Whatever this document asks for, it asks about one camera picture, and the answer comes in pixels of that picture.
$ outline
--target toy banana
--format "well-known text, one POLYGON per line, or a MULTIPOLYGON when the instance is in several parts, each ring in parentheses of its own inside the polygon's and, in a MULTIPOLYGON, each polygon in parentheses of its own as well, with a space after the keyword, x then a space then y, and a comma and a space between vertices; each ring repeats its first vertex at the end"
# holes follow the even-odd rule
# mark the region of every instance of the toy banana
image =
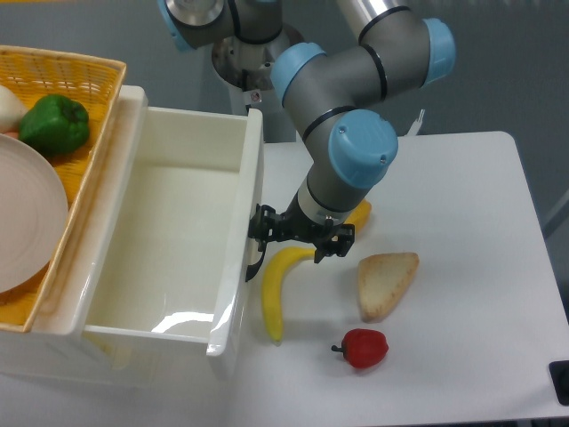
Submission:
POLYGON ((356 233, 358 233, 366 225, 371 212, 372 204, 364 199, 356 206, 356 209, 352 211, 345 223, 354 224, 354 227, 356 227, 356 233))
POLYGON ((314 259, 314 252, 314 248, 286 247, 277 252, 267 264, 261 285, 260 300, 265 329, 274 342, 281 342, 283 339, 283 310, 281 307, 283 278, 297 262, 314 259))

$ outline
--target plastic food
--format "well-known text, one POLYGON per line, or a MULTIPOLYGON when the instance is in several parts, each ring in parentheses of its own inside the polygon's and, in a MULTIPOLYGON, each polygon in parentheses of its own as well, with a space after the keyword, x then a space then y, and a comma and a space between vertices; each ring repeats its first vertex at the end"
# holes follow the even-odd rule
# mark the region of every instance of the plastic food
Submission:
POLYGON ((419 268, 419 255, 413 252, 376 254, 357 265, 357 295, 362 319, 371 322, 385 318, 403 298, 419 268))
POLYGON ((283 309, 281 287, 286 272, 297 262, 314 259, 313 248, 286 247, 270 260, 263 275, 260 301, 268 335, 274 342, 283 339, 283 309))
POLYGON ((64 95, 44 96, 20 122, 20 140, 45 156, 71 153, 88 139, 89 113, 64 95))
POLYGON ((340 348, 332 346, 332 351, 341 352, 356 369, 377 365, 385 358, 388 350, 385 335, 372 329, 352 329, 344 335, 340 348))
POLYGON ((0 85, 0 133, 18 130, 18 124, 28 109, 10 89, 0 85))
POLYGON ((354 224, 356 233, 358 233, 370 219, 371 212, 372 204, 364 199, 358 206, 356 206, 356 209, 352 211, 345 223, 354 224))

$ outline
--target yellow basket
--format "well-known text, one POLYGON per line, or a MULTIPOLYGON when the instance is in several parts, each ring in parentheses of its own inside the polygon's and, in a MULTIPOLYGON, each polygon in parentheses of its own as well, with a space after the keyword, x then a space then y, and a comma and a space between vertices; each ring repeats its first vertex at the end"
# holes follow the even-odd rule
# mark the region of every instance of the yellow basket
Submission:
POLYGON ((48 158, 67 194, 66 228, 49 264, 27 282, 0 294, 0 330, 29 331, 49 293, 77 214, 84 208, 88 182, 106 149, 109 119, 125 72, 126 65, 117 60, 0 45, 0 85, 10 89, 28 108, 49 93, 81 102, 89 112, 91 131, 82 148, 48 158))

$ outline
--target gray floor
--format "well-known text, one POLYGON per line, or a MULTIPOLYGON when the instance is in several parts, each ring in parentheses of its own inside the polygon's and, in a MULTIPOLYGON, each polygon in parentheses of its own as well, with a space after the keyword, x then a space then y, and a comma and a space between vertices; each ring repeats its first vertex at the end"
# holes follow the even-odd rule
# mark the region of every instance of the gray floor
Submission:
MULTIPOLYGON (((409 3, 421 16, 448 23, 458 47, 457 66, 445 81, 376 109, 399 133, 420 109, 427 110, 424 133, 511 133, 542 220, 569 188, 569 1, 409 3)), ((355 43, 333 0, 286 0, 284 13, 307 40, 329 53, 355 43)), ((208 48, 178 53, 155 0, 0 4, 0 43, 123 60, 129 67, 126 83, 142 86, 151 105, 229 113, 208 48)), ((548 246, 569 301, 569 223, 548 246)))

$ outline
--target toast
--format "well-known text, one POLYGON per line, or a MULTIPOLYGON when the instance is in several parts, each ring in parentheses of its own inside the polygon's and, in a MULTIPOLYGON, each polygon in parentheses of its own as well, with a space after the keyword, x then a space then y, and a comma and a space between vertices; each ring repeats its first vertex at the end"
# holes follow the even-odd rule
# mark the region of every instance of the toast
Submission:
POLYGON ((357 266, 357 292, 362 319, 385 318, 397 305, 419 268, 415 253, 377 254, 357 266))

